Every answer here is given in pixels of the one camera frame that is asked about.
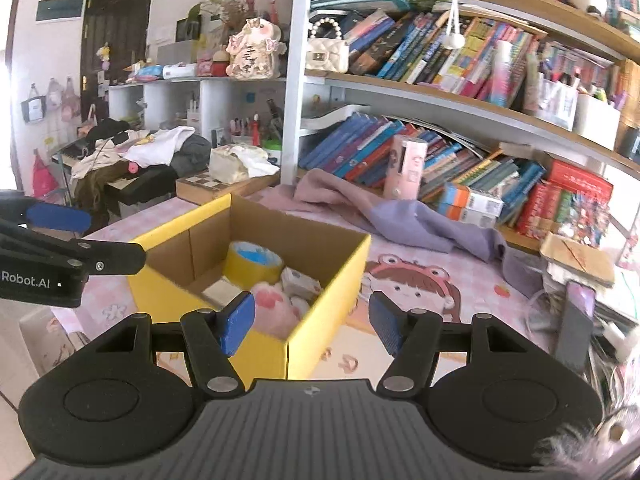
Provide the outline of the black smartphone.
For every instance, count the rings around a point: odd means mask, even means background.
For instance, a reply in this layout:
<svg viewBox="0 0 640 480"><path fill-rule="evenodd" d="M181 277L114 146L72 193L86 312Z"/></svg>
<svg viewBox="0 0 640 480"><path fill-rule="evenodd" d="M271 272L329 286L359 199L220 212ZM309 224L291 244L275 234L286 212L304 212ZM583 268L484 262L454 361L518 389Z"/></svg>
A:
<svg viewBox="0 0 640 480"><path fill-rule="evenodd" d="M576 374L582 374L587 363L595 307L596 291L592 287L576 281L566 283L553 355Z"/></svg>

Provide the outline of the floral doll figure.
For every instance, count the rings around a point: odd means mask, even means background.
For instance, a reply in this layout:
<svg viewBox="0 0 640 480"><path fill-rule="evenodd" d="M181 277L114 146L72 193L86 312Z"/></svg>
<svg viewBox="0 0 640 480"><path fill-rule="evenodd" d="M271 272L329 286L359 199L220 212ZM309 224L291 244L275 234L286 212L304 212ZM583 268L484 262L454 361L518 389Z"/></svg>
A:
<svg viewBox="0 0 640 480"><path fill-rule="evenodd" d="M226 74L235 80L267 80L280 77L280 57L286 52L281 29L264 18L248 18L229 38Z"/></svg>

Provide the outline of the white quilted handbag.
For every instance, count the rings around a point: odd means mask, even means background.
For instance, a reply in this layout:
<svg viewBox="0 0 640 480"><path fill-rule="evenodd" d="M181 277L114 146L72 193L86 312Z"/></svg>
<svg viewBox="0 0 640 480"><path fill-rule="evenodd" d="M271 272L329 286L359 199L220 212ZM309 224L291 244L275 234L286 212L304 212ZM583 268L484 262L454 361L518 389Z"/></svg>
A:
<svg viewBox="0 0 640 480"><path fill-rule="evenodd" d="M318 32L327 28L332 37L319 37ZM320 18L311 25L306 47L306 70L344 74L349 66L349 44L343 38L340 24L334 18Z"/></svg>

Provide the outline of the blue small toy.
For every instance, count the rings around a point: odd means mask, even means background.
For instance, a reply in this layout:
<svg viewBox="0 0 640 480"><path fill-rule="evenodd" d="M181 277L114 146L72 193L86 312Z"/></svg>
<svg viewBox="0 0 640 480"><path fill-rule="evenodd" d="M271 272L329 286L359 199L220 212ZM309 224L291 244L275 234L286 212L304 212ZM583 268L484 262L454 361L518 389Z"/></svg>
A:
<svg viewBox="0 0 640 480"><path fill-rule="evenodd" d="M269 249L255 245L236 245L235 252L242 258L261 266L272 266L279 261L277 255L270 252Z"/></svg>

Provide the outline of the small white red box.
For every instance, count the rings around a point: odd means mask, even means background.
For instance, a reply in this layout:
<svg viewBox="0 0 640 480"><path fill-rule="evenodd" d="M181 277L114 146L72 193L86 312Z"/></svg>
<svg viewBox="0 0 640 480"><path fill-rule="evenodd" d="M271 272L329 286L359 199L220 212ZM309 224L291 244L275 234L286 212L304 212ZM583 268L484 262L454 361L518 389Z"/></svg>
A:
<svg viewBox="0 0 640 480"><path fill-rule="evenodd" d="M322 293L322 287L317 280L288 266L282 270L280 282L288 296L303 298L308 302L314 302Z"/></svg>

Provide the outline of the orange blue white box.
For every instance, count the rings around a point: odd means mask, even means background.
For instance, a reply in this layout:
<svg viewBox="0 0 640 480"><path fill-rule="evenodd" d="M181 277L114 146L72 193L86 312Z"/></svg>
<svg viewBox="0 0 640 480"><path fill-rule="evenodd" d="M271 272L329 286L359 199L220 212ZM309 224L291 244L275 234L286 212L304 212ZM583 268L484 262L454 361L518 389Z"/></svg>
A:
<svg viewBox="0 0 640 480"><path fill-rule="evenodd" d="M503 208L500 198L472 190L468 186L447 183L437 211L446 218L482 229L495 226Z"/></svg>

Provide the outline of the white bookshelf frame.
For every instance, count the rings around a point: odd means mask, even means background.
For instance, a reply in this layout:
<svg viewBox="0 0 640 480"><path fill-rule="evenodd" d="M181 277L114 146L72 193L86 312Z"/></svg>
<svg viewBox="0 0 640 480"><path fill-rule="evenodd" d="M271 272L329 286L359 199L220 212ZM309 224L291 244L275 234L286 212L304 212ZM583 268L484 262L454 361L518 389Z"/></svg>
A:
<svg viewBox="0 0 640 480"><path fill-rule="evenodd" d="M574 46L614 61L638 61L639 45L623 32L597 18L555 0L460 0L461 9L491 10L500 18L535 32L550 32ZM426 117L474 138L521 141L542 150L580 156L615 167L636 178L639 166L602 145L568 130L515 110L498 107L467 96L443 92L427 86L414 86L349 74L307 72L305 70L306 32L311 0L293 0L290 55L286 74L284 140L281 180L295 182L298 171L303 112L311 93L318 92L334 102L360 94L373 110L410 118Z"/></svg>

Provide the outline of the pink fluffy plush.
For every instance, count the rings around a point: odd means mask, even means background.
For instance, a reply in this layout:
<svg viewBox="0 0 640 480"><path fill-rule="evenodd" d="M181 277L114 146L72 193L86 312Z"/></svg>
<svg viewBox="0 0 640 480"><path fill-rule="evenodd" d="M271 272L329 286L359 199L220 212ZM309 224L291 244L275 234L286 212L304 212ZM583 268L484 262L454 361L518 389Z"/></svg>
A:
<svg viewBox="0 0 640 480"><path fill-rule="evenodd" d="M255 300L254 329L280 340L288 339L310 310L306 299L288 296L280 283L260 282L250 293Z"/></svg>

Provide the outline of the wooden chess board box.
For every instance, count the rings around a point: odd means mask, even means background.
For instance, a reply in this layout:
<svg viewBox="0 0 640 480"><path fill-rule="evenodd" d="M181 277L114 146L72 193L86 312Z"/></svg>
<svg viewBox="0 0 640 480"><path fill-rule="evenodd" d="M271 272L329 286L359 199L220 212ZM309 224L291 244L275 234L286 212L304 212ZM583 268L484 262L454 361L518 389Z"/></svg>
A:
<svg viewBox="0 0 640 480"><path fill-rule="evenodd" d="M280 174L272 176L256 177L224 184L213 179L206 171L194 174L191 177L180 178L176 181L176 196L191 204L204 205L226 194L251 196L264 188L277 185L280 182Z"/></svg>

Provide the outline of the red book set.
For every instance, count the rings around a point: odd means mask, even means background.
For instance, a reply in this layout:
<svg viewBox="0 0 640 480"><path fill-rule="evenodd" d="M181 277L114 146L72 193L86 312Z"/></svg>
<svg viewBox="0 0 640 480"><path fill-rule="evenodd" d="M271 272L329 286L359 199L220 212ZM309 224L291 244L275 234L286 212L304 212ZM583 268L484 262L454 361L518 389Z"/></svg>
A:
<svg viewBox="0 0 640 480"><path fill-rule="evenodd" d="M610 224L612 183L564 158L548 157L542 166L546 172L527 192L514 231L540 242L558 234L598 248Z"/></svg>

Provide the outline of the pink cartoon table mat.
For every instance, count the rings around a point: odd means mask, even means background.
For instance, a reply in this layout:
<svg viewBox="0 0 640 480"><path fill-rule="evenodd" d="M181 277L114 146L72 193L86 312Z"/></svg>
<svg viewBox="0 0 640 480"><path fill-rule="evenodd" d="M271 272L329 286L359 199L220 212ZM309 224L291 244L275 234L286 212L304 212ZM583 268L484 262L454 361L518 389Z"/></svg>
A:
<svg viewBox="0 0 640 480"><path fill-rule="evenodd" d="M198 207L178 198L166 200L100 229L96 239L137 243L139 236ZM291 216L367 233L329 210ZM369 298L374 292L389 296L401 309L430 310L447 322L495 315L539 347L550 349L547 337L527 335L524 318L532 310L530 299L504 280L499 263L486 263L461 250L442 254L369 235L371 245L356 304L308 378L367 378L372 382L381 378L390 357L375 339L369 322ZM141 312L134 303L129 278L90 278L81 306L71 311L56 309L56 317L66 330L96 338L126 315Z"/></svg>

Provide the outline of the pink cylinder cup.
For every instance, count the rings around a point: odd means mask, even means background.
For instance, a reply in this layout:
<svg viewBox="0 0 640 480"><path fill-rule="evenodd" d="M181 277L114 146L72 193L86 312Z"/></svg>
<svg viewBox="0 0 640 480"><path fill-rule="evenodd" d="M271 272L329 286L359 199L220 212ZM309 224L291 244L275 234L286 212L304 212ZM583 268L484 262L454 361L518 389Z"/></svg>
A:
<svg viewBox="0 0 640 480"><path fill-rule="evenodd" d="M396 134L390 149L383 196L386 200L418 198L428 143L420 138Z"/></svg>

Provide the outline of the yellow tape roll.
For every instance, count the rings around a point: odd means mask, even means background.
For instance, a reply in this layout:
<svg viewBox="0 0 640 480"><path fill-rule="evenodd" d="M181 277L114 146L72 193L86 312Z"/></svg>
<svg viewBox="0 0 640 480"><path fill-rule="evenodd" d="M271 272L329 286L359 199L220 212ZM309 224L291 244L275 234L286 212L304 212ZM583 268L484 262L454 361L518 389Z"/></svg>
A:
<svg viewBox="0 0 640 480"><path fill-rule="evenodd" d="M283 268L282 258L272 250L235 240L229 245L222 275L240 289L250 290L259 283L276 284Z"/></svg>

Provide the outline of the brown paper envelope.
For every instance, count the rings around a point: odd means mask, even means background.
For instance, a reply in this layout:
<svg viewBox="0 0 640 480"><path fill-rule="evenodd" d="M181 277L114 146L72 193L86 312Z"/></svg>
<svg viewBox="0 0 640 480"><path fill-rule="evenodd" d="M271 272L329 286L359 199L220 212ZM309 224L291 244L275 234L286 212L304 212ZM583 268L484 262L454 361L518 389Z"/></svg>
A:
<svg viewBox="0 0 640 480"><path fill-rule="evenodd" d="M603 250L549 233L539 252L544 260L584 278L591 278L604 287L611 288L615 284L613 260Z"/></svg>

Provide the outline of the white sponge block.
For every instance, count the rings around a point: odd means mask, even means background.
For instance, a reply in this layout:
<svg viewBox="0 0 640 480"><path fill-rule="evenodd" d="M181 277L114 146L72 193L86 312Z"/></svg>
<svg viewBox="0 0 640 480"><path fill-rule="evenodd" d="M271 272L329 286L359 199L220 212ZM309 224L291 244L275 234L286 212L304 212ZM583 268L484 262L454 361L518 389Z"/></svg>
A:
<svg viewBox="0 0 640 480"><path fill-rule="evenodd" d="M225 306L228 306L236 296L242 294L242 292L242 289L229 282L223 276L214 284L204 289L202 296L212 304L216 310L222 310Z"/></svg>

